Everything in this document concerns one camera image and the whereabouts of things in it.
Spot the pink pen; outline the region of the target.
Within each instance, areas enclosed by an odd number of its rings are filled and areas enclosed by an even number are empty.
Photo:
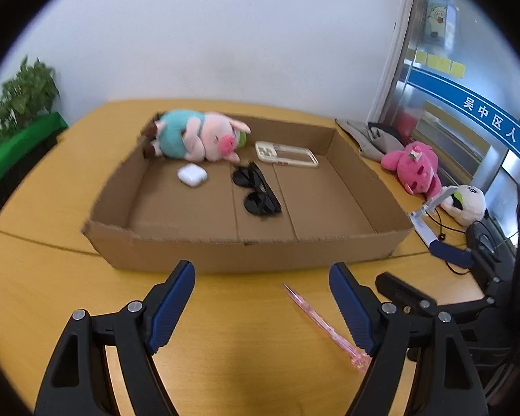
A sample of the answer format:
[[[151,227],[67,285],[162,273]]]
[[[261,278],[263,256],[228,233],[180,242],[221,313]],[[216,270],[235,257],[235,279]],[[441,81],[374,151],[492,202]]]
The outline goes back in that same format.
[[[319,327],[322,331],[330,337],[334,343],[340,347],[343,352],[345,352],[349,358],[350,363],[361,373],[366,373],[369,365],[371,363],[371,358],[365,353],[364,350],[357,347],[353,343],[351,343],[347,338],[343,337],[339,334],[333,326],[331,326],[320,314],[315,311],[312,306],[305,301],[305,298],[298,294],[295,289],[284,284],[285,291],[287,295],[292,299],[292,301],[297,305],[304,314],[310,318],[311,321],[314,322],[317,327]]]

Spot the black sunglasses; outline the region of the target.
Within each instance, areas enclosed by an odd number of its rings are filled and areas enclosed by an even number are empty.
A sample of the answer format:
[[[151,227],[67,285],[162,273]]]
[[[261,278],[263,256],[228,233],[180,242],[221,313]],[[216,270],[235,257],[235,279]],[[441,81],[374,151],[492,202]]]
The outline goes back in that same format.
[[[250,191],[243,201],[249,214],[270,217],[281,213],[281,203],[256,163],[236,166],[232,173],[232,182]]]

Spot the white clear phone case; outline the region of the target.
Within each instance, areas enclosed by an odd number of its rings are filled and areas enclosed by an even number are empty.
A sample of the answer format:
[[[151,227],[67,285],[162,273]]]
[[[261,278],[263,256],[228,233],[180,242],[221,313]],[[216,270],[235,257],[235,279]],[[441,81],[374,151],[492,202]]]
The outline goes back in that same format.
[[[308,148],[257,141],[254,143],[256,155],[263,163],[317,168],[319,162]]]

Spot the white earbuds case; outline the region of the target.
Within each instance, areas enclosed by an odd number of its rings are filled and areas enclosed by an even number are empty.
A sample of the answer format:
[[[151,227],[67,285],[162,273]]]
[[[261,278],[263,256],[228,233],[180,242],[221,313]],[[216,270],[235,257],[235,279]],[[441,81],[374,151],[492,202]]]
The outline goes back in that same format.
[[[208,174],[203,167],[195,163],[188,163],[180,167],[176,172],[177,178],[190,188],[197,188],[206,183]]]

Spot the black computer mouse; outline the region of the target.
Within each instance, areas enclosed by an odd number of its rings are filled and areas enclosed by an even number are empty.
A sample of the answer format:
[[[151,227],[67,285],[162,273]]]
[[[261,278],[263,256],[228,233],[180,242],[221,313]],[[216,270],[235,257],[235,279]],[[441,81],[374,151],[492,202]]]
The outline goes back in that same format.
[[[476,221],[466,230],[467,247],[489,254],[495,261],[500,260],[500,236],[493,224],[487,220]]]

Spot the white panda plush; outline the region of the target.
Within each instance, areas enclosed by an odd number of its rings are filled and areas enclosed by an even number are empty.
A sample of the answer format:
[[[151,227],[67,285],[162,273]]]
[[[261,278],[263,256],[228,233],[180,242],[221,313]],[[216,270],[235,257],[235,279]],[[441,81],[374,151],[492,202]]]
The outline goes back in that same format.
[[[445,186],[442,192],[453,190],[442,202],[441,207],[461,226],[467,228],[480,222],[487,211],[484,193],[472,185]]]

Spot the white phone stand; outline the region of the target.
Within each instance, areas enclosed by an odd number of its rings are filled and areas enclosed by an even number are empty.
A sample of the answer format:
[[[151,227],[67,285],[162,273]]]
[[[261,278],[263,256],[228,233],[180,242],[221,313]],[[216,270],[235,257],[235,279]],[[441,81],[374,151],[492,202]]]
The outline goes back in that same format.
[[[426,223],[429,216],[436,214],[436,209],[441,203],[452,196],[457,186],[450,186],[443,190],[438,196],[434,196],[427,200],[420,208],[408,213],[408,217],[413,228],[426,247],[430,247],[432,242],[438,239],[432,228]]]

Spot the pink strawberry bear plush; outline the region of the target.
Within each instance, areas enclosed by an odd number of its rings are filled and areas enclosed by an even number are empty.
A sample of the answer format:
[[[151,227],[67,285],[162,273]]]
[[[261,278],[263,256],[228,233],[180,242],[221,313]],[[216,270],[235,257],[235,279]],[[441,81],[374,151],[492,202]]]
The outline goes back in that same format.
[[[431,199],[441,193],[438,155],[423,142],[414,141],[402,150],[385,154],[380,164],[395,172],[404,190],[412,196],[419,193]]]

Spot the grey folded cloth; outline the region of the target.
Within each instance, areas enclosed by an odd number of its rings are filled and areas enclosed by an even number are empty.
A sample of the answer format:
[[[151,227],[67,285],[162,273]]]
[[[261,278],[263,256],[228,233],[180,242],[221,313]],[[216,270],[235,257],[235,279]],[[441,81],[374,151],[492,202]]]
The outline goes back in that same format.
[[[336,119],[335,122],[358,144],[362,156],[377,163],[385,154],[404,148],[400,139],[388,128],[347,119]]]

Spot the brown cardboard box tray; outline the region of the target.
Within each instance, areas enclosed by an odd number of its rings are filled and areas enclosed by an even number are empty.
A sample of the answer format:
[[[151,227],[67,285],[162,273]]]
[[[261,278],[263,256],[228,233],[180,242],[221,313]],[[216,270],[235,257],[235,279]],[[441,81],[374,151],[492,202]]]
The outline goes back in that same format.
[[[412,230],[406,212],[336,125],[247,118],[239,163],[206,162],[196,187],[156,156],[153,128],[110,176],[82,232],[116,269],[277,271],[374,260]]]

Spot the pink pig plush toy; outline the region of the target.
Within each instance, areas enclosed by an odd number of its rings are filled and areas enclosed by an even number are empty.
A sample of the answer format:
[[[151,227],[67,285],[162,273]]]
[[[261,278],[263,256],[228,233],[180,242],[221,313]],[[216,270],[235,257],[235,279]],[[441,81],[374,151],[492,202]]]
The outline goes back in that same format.
[[[144,159],[239,163],[237,150],[251,132],[247,124],[227,115],[176,109],[158,113],[141,131],[141,152]]]

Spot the green covered bench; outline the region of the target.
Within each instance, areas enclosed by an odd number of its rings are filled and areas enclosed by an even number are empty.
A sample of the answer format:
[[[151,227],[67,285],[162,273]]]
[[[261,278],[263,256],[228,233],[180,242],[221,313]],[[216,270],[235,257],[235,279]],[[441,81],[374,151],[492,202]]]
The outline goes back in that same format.
[[[68,128],[59,113],[41,115],[27,128],[0,143],[0,181],[26,154],[42,141]]]

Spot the green potted plant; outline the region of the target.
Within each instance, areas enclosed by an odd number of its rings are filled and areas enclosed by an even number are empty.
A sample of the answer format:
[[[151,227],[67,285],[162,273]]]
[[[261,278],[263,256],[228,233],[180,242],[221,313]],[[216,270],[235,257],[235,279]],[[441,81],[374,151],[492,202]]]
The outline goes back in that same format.
[[[59,95],[53,67],[38,58],[30,64],[24,57],[17,73],[1,84],[0,144],[50,114]]]

